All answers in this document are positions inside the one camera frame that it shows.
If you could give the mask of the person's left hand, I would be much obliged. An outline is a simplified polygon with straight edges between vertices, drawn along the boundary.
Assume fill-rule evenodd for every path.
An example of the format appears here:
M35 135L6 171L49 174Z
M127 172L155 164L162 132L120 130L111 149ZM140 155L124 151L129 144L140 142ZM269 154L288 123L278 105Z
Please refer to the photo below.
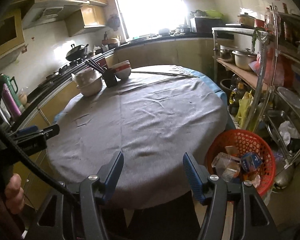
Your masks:
M19 214L25 205L24 191L21 187L21 177L14 173L5 189L6 207L12 214Z

